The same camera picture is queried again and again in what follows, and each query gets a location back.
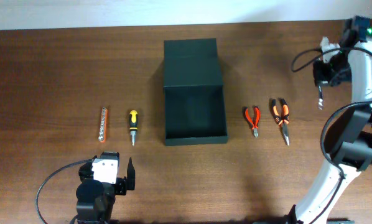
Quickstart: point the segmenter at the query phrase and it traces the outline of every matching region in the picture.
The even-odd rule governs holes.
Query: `white wall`
[[[372,0],[0,0],[0,29],[372,17]]]

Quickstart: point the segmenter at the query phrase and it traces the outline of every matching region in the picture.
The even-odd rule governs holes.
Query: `box lid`
[[[223,85],[216,39],[165,40],[164,88]]]

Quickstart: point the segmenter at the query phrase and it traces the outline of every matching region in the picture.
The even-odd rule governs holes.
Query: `cable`
[[[298,72],[298,71],[304,69],[305,67],[309,66],[311,63],[314,63],[314,62],[315,62],[317,59],[319,59],[321,56],[323,56],[323,55],[325,55],[325,54],[328,54],[328,53],[330,53],[330,52],[337,51],[337,50],[359,50],[359,51],[361,51],[361,52],[364,52],[364,53],[370,55],[370,57],[372,58],[372,52],[370,52],[370,51],[368,51],[368,50],[366,50],[366,49],[362,49],[362,48],[359,48],[359,47],[339,47],[339,48],[335,48],[335,49],[331,49],[331,50],[326,50],[326,51],[322,52],[321,54],[319,54],[318,56],[314,57],[312,60],[308,61],[308,62],[307,62],[306,64],[304,64],[303,66],[301,66],[301,67],[299,67],[299,68],[297,68],[297,69],[294,69],[294,64],[295,64],[296,60],[297,60],[300,56],[302,56],[302,55],[304,55],[304,54],[306,54],[306,53],[308,53],[308,52],[313,52],[313,51],[314,51],[314,52],[317,52],[317,50],[318,50],[318,48],[316,48],[316,49],[305,50],[305,51],[299,53],[297,56],[295,56],[295,58],[294,58],[293,61],[291,62],[291,71],[293,71],[293,72]],[[335,189],[335,191],[334,191],[332,197],[331,197],[330,200],[328,201],[328,204],[326,204],[326,206],[323,208],[323,210],[322,210],[322,211],[321,211],[321,212],[320,212],[320,213],[319,213],[319,214],[318,214],[318,215],[317,215],[317,216],[316,216],[316,217],[315,217],[315,218],[310,222],[310,224],[313,224],[317,219],[319,219],[319,218],[320,218],[320,217],[321,217],[321,216],[326,212],[327,208],[331,205],[331,203],[332,203],[332,201],[334,200],[336,194],[338,193],[338,190],[340,189],[343,180],[345,179],[345,173],[344,173],[343,169],[342,169],[339,165],[335,164],[335,163],[331,160],[330,156],[325,152],[324,138],[325,138],[325,134],[327,133],[327,129],[328,129],[328,127],[329,127],[331,121],[332,121],[336,116],[338,116],[342,111],[347,110],[347,109],[352,108],[352,107],[357,108],[357,107],[361,107],[361,106],[362,106],[362,107],[363,107],[363,106],[368,106],[368,105],[370,105],[370,104],[372,104],[372,100],[371,100],[371,101],[355,102],[355,103],[350,103],[350,104],[348,104],[348,105],[345,105],[345,106],[341,107],[340,109],[336,110],[336,111],[335,111],[335,112],[334,112],[334,113],[333,113],[333,114],[328,118],[328,120],[327,120],[326,123],[324,124],[324,127],[323,127],[323,129],[322,129],[322,133],[321,133],[321,135],[320,135],[320,148],[321,148],[321,150],[322,150],[322,154],[323,154],[324,158],[326,158],[326,160],[327,160],[331,165],[335,166],[335,167],[340,171],[340,180],[339,180],[339,182],[338,182],[338,185],[337,185],[337,187],[336,187],[336,189]]]
[[[330,81],[328,82],[328,84],[330,85],[330,86],[333,86],[333,84],[334,84],[334,81],[341,75],[341,74],[343,74],[344,72],[347,72],[347,71],[350,71],[350,68],[344,68],[344,69],[341,69],[341,70],[339,70],[338,72],[337,72],[337,74],[335,74],[331,79],[330,79]]]
[[[62,168],[56,170],[55,172],[53,172],[52,174],[50,174],[41,184],[41,186],[39,187],[38,191],[37,191],[37,195],[35,196],[35,209],[37,210],[37,213],[38,213],[38,217],[41,219],[41,221],[44,223],[44,224],[48,224],[45,219],[42,217],[41,215],[41,212],[39,211],[39,207],[38,207],[38,198],[39,198],[39,194],[42,190],[42,188],[44,187],[44,185],[48,182],[49,179],[51,179],[54,175],[56,175],[57,173],[59,173],[60,171],[64,170],[64,169],[67,169],[69,167],[73,167],[73,166],[76,166],[76,165],[79,165],[79,164],[84,164],[86,162],[92,162],[91,159],[85,159],[85,160],[82,160],[82,161],[78,161],[78,162],[73,162],[72,164],[69,164],[69,165],[66,165],[66,166],[63,166]]]
[[[77,218],[78,218],[78,215],[75,215],[74,218],[68,224],[74,224]]]

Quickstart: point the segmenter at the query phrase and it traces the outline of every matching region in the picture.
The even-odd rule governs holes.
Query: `needle-nose pliers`
[[[281,127],[281,131],[283,133],[284,139],[286,140],[287,145],[290,145],[290,136],[288,133],[288,127],[287,125],[290,123],[289,120],[289,109],[288,105],[285,101],[285,99],[280,99],[280,103],[282,105],[282,116],[280,117],[279,113],[277,112],[276,109],[276,100],[272,100],[272,109],[273,109],[273,115],[274,115],[274,120],[276,124],[278,124]]]

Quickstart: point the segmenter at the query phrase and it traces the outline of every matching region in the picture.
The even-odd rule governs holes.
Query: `screwdriver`
[[[137,117],[137,111],[132,110],[129,113],[129,132],[131,133],[131,137],[132,137],[132,146],[135,145],[138,121],[139,121],[139,118]]]

